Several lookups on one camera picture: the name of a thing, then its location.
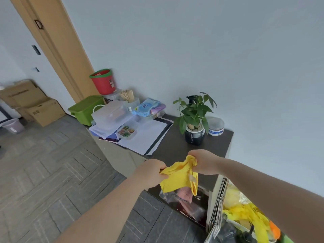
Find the person's right hand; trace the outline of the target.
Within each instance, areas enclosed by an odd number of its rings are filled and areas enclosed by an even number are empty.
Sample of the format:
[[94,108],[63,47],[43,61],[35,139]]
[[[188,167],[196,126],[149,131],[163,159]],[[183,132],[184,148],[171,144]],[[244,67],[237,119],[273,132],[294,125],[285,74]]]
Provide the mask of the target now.
[[203,149],[191,150],[188,155],[195,157],[197,161],[197,164],[192,167],[193,172],[203,175],[222,175],[221,164],[224,158]]

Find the yellow cloth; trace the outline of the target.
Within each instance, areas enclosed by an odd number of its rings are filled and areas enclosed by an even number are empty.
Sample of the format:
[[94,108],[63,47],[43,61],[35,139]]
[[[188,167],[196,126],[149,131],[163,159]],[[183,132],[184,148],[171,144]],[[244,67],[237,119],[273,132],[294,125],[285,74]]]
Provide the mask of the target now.
[[192,172],[190,156],[187,156],[183,162],[175,162],[160,173],[168,175],[168,178],[160,183],[163,192],[172,192],[179,188],[189,187],[192,194],[197,195],[198,173]]

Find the person's right forearm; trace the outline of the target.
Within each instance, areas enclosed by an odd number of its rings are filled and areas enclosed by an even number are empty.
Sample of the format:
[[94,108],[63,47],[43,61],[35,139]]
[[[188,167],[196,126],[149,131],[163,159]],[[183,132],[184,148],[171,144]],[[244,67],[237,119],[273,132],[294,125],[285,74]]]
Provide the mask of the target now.
[[324,197],[234,160],[218,157],[216,168],[294,243],[324,243]]

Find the dark plant pot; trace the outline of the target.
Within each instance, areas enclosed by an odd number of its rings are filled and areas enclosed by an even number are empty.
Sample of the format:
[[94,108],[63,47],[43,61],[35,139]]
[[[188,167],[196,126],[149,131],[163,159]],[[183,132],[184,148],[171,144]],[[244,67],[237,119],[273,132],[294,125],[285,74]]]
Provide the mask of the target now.
[[200,123],[198,127],[187,124],[184,132],[185,141],[189,144],[199,146],[205,138],[205,128]]

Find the clear plastic bag pink cloth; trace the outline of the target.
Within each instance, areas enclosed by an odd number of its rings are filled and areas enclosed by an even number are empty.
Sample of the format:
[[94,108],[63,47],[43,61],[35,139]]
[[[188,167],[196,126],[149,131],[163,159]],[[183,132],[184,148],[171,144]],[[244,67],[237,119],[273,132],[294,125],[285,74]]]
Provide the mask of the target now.
[[195,202],[198,199],[192,194],[189,187],[179,188],[172,192],[163,192],[161,189],[159,196],[166,203],[175,206],[179,212],[192,220],[205,222],[207,210]]

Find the stack of white papers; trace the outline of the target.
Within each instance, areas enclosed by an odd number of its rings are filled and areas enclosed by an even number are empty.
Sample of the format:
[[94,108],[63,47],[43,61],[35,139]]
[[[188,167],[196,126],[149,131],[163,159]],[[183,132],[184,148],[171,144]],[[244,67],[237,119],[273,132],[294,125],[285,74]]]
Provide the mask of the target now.
[[160,133],[165,128],[166,124],[162,122],[156,122],[155,119],[144,120],[140,117],[133,116],[130,120],[134,120],[140,124],[138,133],[131,140],[119,139],[116,137],[116,129],[111,135],[106,135],[100,132],[98,127],[92,126],[89,128],[90,133],[95,139],[110,142],[120,147],[127,148],[140,155],[144,155],[152,143],[157,139]]

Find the small clear compartment box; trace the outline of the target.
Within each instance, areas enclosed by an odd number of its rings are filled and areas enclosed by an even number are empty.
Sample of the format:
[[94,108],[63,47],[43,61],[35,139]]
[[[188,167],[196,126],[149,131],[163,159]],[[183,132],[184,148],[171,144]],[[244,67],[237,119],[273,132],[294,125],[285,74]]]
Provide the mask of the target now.
[[134,120],[125,122],[117,131],[116,137],[119,139],[131,140],[138,133],[140,124]]

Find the purple wet wipes pack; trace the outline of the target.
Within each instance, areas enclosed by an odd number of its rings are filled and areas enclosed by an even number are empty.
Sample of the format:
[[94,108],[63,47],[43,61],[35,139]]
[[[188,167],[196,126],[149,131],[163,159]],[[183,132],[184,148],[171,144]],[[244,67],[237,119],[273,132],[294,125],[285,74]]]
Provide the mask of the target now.
[[158,114],[160,111],[164,110],[165,108],[166,108],[166,105],[163,104],[163,103],[160,103],[158,106],[152,108],[152,109],[150,110],[150,112],[151,112],[152,115],[156,115],[156,114]]

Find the blue wet wipes pack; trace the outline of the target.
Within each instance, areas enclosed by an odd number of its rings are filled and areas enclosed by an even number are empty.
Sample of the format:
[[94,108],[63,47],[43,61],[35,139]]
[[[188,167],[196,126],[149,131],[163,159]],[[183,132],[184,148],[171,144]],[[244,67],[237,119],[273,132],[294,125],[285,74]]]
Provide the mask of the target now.
[[158,100],[147,98],[132,110],[132,114],[140,117],[147,117],[151,114],[151,110],[158,107],[160,104],[161,102]]

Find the clear container holding sticks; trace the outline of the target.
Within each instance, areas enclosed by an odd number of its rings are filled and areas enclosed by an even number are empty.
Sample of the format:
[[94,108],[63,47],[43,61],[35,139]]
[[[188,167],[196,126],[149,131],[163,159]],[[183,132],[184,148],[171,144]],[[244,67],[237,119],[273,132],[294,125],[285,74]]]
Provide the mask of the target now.
[[135,98],[134,101],[131,103],[129,103],[128,101],[124,101],[124,105],[127,107],[129,112],[132,112],[137,106],[140,105],[140,100],[139,98]]

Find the clear plastic storage box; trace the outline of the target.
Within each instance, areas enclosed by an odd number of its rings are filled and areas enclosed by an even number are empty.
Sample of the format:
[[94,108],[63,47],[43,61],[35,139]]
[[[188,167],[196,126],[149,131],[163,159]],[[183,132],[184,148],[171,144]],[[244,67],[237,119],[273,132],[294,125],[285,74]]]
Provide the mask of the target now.
[[91,114],[99,128],[106,130],[117,128],[130,116],[124,101],[114,100],[99,108],[100,106],[95,106]]

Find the green plastic storage box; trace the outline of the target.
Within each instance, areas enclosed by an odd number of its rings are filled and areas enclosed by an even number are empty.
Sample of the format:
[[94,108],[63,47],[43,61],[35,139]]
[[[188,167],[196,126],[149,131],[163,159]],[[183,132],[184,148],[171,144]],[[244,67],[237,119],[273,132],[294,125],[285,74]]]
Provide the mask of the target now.
[[68,108],[70,114],[82,125],[91,126],[93,109],[99,110],[105,105],[103,96],[91,95]]

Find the orange cloth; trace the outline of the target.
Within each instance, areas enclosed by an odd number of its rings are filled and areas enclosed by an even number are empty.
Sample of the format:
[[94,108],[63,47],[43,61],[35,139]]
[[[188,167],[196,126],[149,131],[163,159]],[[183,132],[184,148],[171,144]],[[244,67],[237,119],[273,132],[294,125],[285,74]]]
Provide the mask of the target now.
[[272,231],[273,237],[278,240],[281,237],[281,230],[272,222],[269,221],[269,226]]

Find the grey waste bin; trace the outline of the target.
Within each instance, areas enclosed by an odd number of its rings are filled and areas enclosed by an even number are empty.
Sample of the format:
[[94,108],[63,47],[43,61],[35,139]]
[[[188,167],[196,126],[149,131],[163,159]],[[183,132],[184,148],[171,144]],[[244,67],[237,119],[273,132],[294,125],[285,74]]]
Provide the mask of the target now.
[[18,118],[7,120],[6,122],[3,122],[1,126],[12,134],[19,134],[25,130],[25,127]]

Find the wooden door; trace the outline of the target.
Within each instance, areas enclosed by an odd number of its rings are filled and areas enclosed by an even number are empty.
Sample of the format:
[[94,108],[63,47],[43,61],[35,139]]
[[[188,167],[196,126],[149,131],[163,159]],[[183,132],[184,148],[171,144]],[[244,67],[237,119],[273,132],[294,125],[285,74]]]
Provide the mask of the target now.
[[62,0],[10,0],[73,100],[99,95],[90,60]]

